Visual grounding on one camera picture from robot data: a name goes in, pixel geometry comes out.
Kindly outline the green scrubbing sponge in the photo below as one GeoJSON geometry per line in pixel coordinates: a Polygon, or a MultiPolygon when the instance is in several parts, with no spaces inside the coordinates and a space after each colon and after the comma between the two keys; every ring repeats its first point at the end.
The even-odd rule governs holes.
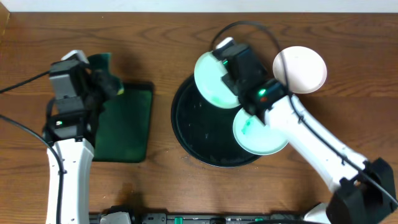
{"type": "Polygon", "coordinates": [[[113,98],[124,93],[123,82],[110,70],[111,53],[90,55],[88,61],[92,82],[107,98],[113,98]]]}

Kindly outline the mint green plate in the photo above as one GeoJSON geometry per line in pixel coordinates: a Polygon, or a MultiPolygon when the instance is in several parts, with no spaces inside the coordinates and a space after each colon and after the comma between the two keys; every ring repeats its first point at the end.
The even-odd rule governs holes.
{"type": "Polygon", "coordinates": [[[262,123],[257,116],[249,115],[243,108],[234,118],[233,134],[245,151],[255,155],[274,154],[288,145],[288,140],[281,133],[262,123]]]}
{"type": "Polygon", "coordinates": [[[232,109],[240,105],[238,97],[224,84],[222,77],[227,74],[222,61],[212,52],[199,57],[194,68],[194,79],[198,91],[213,106],[232,109]]]}

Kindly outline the pale pink plate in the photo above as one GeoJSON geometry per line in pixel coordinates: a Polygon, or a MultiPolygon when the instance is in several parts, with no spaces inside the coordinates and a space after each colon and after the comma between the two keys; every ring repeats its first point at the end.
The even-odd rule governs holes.
{"type": "Polygon", "coordinates": [[[285,84],[282,56],[289,89],[293,93],[312,93],[323,86],[327,78],[327,67],[316,51],[308,47],[291,46],[277,54],[272,64],[272,72],[278,81],[285,84]]]}

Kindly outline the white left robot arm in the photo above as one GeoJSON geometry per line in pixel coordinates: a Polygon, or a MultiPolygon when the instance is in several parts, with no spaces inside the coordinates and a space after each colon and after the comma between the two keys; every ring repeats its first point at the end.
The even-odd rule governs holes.
{"type": "Polygon", "coordinates": [[[106,101],[123,93],[123,84],[109,71],[109,54],[55,62],[49,80],[55,97],[43,130],[50,165],[46,223],[88,223],[100,114],[106,101]]]}

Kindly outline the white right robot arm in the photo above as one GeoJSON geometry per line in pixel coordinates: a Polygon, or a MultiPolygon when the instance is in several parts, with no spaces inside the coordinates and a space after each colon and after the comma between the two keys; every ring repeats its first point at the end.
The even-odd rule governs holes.
{"type": "Polygon", "coordinates": [[[285,138],[332,193],[323,210],[309,217],[318,223],[379,223],[397,210],[391,166],[352,150],[300,102],[300,94],[317,91],[327,77],[326,64],[316,51],[302,46],[280,50],[271,80],[263,78],[264,67],[246,44],[227,38],[212,53],[222,61],[223,82],[244,110],[285,138]]]}

